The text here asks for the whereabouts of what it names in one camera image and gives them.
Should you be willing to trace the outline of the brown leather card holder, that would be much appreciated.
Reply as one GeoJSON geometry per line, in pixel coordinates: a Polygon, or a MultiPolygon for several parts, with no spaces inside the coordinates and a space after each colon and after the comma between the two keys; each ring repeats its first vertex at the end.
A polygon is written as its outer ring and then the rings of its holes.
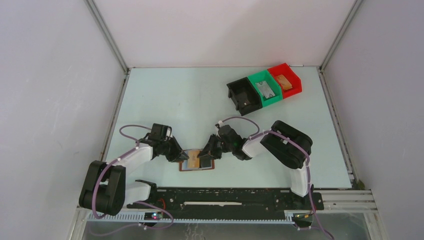
{"type": "Polygon", "coordinates": [[[184,152],[188,155],[188,159],[179,163],[180,172],[193,172],[193,171],[208,171],[215,169],[214,159],[200,160],[198,154],[201,149],[186,149],[184,152]]]}

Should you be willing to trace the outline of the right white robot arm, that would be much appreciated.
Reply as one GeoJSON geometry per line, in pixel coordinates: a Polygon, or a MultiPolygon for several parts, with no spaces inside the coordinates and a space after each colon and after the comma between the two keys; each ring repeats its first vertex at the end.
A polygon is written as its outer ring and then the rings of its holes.
{"type": "Polygon", "coordinates": [[[291,204],[304,209],[311,202],[311,174],[309,170],[312,139],[289,124],[276,120],[270,129],[241,137],[230,125],[220,121],[217,131],[210,135],[205,147],[198,153],[199,160],[217,160],[223,153],[231,153],[246,161],[263,153],[270,153],[289,171],[291,204]]]}

